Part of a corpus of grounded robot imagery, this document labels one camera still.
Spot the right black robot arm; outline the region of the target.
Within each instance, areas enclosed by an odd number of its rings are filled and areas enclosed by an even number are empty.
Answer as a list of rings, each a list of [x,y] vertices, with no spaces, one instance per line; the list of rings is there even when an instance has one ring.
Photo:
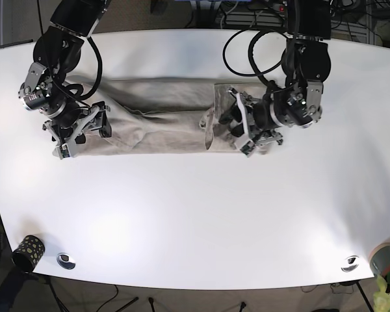
[[[28,111],[47,117],[42,128],[48,131],[59,159],[77,155],[85,144],[86,132],[97,131],[101,138],[112,135],[107,118],[110,110],[104,101],[92,105],[91,98],[100,85],[103,61],[91,35],[106,13],[109,1],[61,1],[51,17],[51,25],[36,42],[33,62],[19,90],[19,100]],[[81,48],[88,42],[97,60],[97,75],[88,92],[81,84],[65,81],[81,58]]]

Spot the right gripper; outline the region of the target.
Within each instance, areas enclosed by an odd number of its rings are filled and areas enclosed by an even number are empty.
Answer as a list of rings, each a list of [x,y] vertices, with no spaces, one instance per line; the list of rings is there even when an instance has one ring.
[[[75,157],[79,146],[86,143],[86,133],[97,131],[101,138],[112,136],[112,127],[107,118],[110,107],[104,101],[91,107],[80,107],[71,102],[63,103],[53,114],[48,114],[42,129],[51,134],[55,143],[53,156],[60,160]]]

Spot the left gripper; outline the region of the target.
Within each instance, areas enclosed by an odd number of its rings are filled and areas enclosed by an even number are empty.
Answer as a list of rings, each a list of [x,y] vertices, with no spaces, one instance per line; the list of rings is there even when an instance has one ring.
[[[272,93],[266,91],[260,98],[230,88],[232,106],[221,115],[221,124],[227,127],[236,150],[247,157],[254,153],[266,154],[272,143],[283,144],[283,127],[274,114]]]

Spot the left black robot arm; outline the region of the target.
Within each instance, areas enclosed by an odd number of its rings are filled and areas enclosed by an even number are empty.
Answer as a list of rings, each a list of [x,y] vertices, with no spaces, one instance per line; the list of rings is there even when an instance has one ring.
[[[286,48],[280,61],[261,71],[254,59],[258,40],[272,33],[262,28],[250,41],[248,61],[266,90],[257,98],[229,88],[234,104],[219,118],[228,125],[237,150],[249,157],[273,142],[283,144],[280,127],[309,127],[321,119],[324,82],[331,71],[327,41],[331,38],[329,1],[286,1]]]

